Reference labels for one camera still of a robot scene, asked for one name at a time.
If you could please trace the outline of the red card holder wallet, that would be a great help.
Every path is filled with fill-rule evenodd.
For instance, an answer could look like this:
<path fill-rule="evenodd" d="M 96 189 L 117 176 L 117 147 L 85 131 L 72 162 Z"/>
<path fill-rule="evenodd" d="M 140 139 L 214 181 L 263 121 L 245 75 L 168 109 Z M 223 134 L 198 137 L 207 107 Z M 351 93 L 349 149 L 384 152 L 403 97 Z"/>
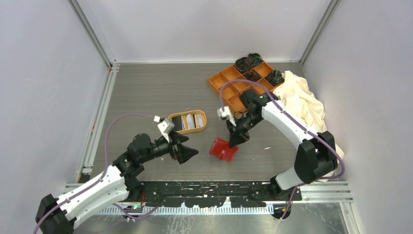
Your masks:
<path fill-rule="evenodd" d="M 231 162 L 237 153 L 239 147 L 234 146 L 230 147 L 229 142 L 226 140 L 223 140 L 219 137 L 215 138 L 210 150 L 209 154 L 211 156 L 216 157 L 219 160 Z"/>

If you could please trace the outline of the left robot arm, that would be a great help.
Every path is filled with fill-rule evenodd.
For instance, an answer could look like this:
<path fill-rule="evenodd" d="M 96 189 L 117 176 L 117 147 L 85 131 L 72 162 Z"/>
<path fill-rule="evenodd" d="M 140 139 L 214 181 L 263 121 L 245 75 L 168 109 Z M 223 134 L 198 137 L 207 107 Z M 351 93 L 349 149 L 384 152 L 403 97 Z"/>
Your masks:
<path fill-rule="evenodd" d="M 175 131 L 152 141 L 147 134 L 137 134 L 120 155 L 98 176 L 72 191 L 53 197 L 46 195 L 40 202 L 34 233 L 71 234 L 86 219 L 114 203 L 137 201 L 142 196 L 143 184 L 137 176 L 144 163 L 170 155 L 179 164 L 187 162 L 199 152 L 183 145 L 189 138 Z"/>

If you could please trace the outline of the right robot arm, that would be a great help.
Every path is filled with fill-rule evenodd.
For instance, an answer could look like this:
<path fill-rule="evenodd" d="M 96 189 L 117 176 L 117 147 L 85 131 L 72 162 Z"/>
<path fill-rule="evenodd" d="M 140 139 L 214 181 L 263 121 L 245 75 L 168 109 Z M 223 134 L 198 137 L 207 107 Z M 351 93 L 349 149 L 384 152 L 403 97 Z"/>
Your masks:
<path fill-rule="evenodd" d="M 249 140 L 249 130 L 263 120 L 274 125 L 296 148 L 294 165 L 270 179 L 272 197 L 283 200 L 289 189 L 310 184 L 333 172 L 338 167 L 338 154 L 333 135 L 316 132 L 287 112 L 273 93 L 257 94 L 252 88 L 241 95 L 246 111 L 240 118 L 234 117 L 228 106 L 217 110 L 218 117 L 226 120 L 229 131 L 229 147 L 233 148 Z"/>

